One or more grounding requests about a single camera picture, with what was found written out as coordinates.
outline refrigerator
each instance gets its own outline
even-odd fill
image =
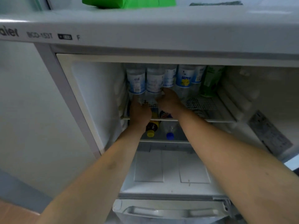
[[[96,158],[128,125],[127,63],[227,66],[215,97],[184,104],[282,162],[298,154],[298,7],[61,10],[0,22],[1,40],[35,44]],[[113,211],[130,221],[232,215],[183,131],[168,141],[159,130],[140,139]]]

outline green bag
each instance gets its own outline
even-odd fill
[[[175,6],[176,0],[82,0],[82,3],[108,9],[137,9]]]

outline yellow bottle cap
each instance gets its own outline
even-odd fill
[[[153,137],[155,135],[155,132],[153,130],[147,131],[147,136],[148,137]]]

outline bottle cap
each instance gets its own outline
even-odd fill
[[[174,140],[174,134],[173,133],[167,133],[166,138],[167,138],[167,140]]]
[[[155,136],[155,132],[153,130],[149,130],[149,131],[147,131],[147,136],[153,137],[153,136]]]

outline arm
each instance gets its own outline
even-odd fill
[[[164,89],[159,107],[177,119],[193,149],[249,223],[298,223],[299,178],[267,152],[185,108]]]
[[[130,126],[117,141],[47,206],[36,224],[105,222],[152,113],[133,101],[130,116]]]

